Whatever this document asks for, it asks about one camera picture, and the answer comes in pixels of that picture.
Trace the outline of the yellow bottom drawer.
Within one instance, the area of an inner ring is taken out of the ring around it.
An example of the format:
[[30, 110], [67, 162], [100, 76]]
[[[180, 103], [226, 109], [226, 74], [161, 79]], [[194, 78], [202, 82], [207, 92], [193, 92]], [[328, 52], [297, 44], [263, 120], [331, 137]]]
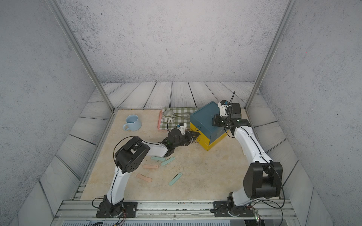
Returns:
[[198, 127], [194, 126], [192, 123], [190, 124], [190, 130], [199, 133], [199, 136], [196, 139], [196, 143], [200, 144], [206, 151], [209, 151], [227, 136], [225, 131], [221, 131], [216, 133], [214, 138], [209, 139]]

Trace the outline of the teal drawer cabinet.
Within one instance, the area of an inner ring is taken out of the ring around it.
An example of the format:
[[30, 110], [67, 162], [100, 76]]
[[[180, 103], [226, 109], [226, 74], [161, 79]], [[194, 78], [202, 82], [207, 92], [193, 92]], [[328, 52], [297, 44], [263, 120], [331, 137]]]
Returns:
[[215, 115], [219, 115], [219, 107], [212, 101], [190, 115], [190, 129], [202, 132], [210, 141], [216, 140], [225, 131], [222, 127], [212, 125]]

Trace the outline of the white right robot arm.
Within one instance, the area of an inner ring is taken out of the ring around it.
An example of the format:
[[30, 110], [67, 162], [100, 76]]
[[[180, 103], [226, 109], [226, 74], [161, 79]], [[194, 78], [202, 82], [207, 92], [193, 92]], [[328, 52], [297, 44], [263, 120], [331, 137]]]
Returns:
[[279, 196], [283, 191], [283, 167], [263, 150], [249, 120], [242, 118], [240, 104], [222, 100], [218, 108], [219, 114], [213, 117], [212, 125], [229, 130], [249, 162], [243, 188], [231, 193], [231, 207], [246, 206], [258, 198]]

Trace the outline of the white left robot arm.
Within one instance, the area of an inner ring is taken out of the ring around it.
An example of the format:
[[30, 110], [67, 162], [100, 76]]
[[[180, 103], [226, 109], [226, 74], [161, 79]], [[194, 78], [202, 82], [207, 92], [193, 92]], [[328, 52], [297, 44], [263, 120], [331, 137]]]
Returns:
[[140, 166], [147, 155], [167, 158], [177, 147], [190, 145], [199, 135], [200, 133], [194, 131], [182, 134], [179, 129], [174, 128], [159, 143], [144, 141], [139, 136], [130, 136], [130, 140], [114, 153], [115, 174], [103, 202], [112, 206], [123, 202], [124, 191], [131, 173]]

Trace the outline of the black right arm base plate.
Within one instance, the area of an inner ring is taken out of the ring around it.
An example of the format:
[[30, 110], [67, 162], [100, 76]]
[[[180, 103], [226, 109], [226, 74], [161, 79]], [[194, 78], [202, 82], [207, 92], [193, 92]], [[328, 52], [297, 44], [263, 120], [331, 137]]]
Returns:
[[234, 218], [252, 218], [253, 211], [247, 206], [235, 206], [226, 201], [214, 201], [213, 208], [210, 212], [217, 218], [234, 217]]

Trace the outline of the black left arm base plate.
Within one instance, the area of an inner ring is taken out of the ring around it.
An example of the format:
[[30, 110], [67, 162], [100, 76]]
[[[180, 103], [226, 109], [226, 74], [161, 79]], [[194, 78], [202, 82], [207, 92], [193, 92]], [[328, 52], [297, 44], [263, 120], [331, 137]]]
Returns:
[[135, 218], [138, 202], [124, 202], [111, 204], [104, 196], [102, 202], [97, 207], [96, 218]]

